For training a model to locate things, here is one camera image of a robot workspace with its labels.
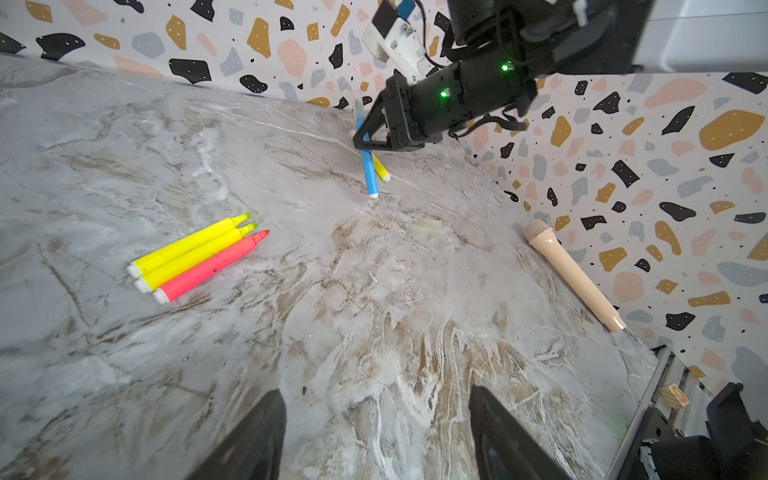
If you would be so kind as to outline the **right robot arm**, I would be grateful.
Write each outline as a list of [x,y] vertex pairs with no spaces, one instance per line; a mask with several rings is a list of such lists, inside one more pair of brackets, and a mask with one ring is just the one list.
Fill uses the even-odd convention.
[[521,131],[538,78],[552,74],[715,73],[759,94],[767,86],[763,1],[452,1],[447,63],[430,74],[417,1],[384,1],[363,40],[395,73],[354,145],[412,151],[494,122]]

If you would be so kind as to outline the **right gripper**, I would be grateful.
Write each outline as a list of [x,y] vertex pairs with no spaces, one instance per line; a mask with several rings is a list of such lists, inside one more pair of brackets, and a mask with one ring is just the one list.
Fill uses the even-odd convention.
[[[509,107],[524,115],[537,94],[536,81],[500,50],[460,60],[410,85],[396,74],[387,80],[383,101],[356,101],[359,150],[416,150],[438,143],[442,134],[473,119]],[[375,135],[388,129],[384,137]]]

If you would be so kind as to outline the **small wooden tag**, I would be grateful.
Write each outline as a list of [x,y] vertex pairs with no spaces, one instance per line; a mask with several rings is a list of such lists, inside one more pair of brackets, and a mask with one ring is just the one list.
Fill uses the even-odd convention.
[[661,397],[673,410],[680,410],[690,404],[690,400],[677,384],[669,384],[660,389]]

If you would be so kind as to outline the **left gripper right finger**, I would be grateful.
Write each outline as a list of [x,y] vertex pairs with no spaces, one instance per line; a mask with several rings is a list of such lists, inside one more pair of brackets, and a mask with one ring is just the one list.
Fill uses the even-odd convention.
[[480,479],[570,478],[487,388],[472,386],[469,410]]

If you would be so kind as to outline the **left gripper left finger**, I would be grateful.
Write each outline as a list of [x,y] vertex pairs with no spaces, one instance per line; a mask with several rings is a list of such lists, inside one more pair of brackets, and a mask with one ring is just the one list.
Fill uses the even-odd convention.
[[278,479],[286,425],[280,391],[268,391],[187,479]]

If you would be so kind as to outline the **yellow highlighter pen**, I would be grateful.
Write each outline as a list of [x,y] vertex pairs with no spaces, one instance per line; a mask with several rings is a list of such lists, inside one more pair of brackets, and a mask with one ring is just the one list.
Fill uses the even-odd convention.
[[235,217],[224,218],[202,230],[198,230],[180,240],[133,260],[128,264],[127,271],[133,278],[138,278],[182,254],[235,229],[250,217],[250,213],[245,213]]
[[389,171],[384,167],[382,162],[379,160],[379,158],[375,154],[371,154],[373,162],[374,162],[374,169],[378,177],[383,182],[389,182],[391,180],[391,175]]
[[258,223],[239,225],[203,245],[200,245],[160,267],[134,278],[134,286],[142,293],[154,292],[158,287],[201,264],[214,255],[247,237],[258,227]]

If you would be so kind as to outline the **wooden rolling pin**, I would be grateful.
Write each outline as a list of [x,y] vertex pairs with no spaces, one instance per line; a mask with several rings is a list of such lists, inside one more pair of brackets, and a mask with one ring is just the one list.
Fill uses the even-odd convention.
[[579,264],[559,243],[554,230],[541,220],[530,222],[523,233],[529,243],[558,272],[592,314],[613,333],[626,328],[618,311]]

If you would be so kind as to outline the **pink highlighter pen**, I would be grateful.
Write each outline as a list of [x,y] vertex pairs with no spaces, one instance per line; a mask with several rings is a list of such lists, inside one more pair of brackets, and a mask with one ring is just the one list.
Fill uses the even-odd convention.
[[269,233],[269,230],[263,230],[253,236],[245,237],[210,259],[158,287],[152,293],[153,298],[160,305],[177,300],[255,250]]

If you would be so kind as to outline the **blue highlighter pen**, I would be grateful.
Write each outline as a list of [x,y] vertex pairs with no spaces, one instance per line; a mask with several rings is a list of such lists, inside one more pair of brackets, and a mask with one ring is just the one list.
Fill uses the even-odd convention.
[[[355,127],[359,128],[365,118],[363,101],[359,95],[355,97],[353,112],[355,115]],[[361,158],[368,196],[370,199],[377,199],[379,196],[379,189],[372,153],[368,150],[361,150]]]

